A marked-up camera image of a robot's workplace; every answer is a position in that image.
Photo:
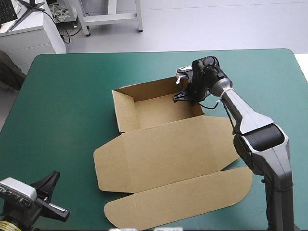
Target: silver robot arm segment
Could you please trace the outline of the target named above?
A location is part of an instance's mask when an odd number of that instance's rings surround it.
[[[233,126],[237,153],[253,173],[264,177],[269,231],[299,230],[294,225],[289,138],[285,132],[270,117],[255,112],[234,91],[216,57],[195,60],[191,66],[179,68],[177,76],[186,76],[188,85],[174,96],[174,102],[197,103],[209,94],[221,98]]]

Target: white floor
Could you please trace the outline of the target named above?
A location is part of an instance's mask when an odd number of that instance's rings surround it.
[[[82,1],[91,15],[106,11],[106,0]],[[117,9],[134,11],[134,0],[118,0]],[[308,78],[308,0],[141,0],[141,12],[142,33],[136,23],[92,26],[67,52],[288,48]],[[0,88],[0,130],[17,93]]]

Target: cardboard box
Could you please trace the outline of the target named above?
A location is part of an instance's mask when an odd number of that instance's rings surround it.
[[[120,136],[94,152],[99,188],[134,193],[105,205],[118,228],[149,229],[231,206],[252,184],[238,158],[228,118],[173,102],[176,78],[113,90]]]
[[[203,115],[197,104],[173,102],[173,95],[181,91],[176,81],[176,77],[170,77],[113,90],[119,131],[151,128]]]

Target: yellow label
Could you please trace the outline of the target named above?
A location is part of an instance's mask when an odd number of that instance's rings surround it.
[[[4,231],[21,231],[16,225],[4,220],[0,220],[0,230]]]

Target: green table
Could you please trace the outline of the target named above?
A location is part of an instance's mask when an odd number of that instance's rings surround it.
[[[61,172],[53,203],[71,209],[66,223],[40,218],[42,229],[108,229],[103,206],[126,193],[102,192],[93,151],[119,135],[111,89],[174,76],[180,66],[218,57],[235,90],[288,134],[294,173],[295,222],[308,228],[308,85],[289,50],[93,53],[38,56],[0,133],[0,178],[26,183]],[[217,98],[204,104],[212,106]],[[222,105],[208,115],[226,116]],[[244,165],[241,160],[232,166]],[[254,176],[240,203],[168,226],[265,229],[264,185]]]

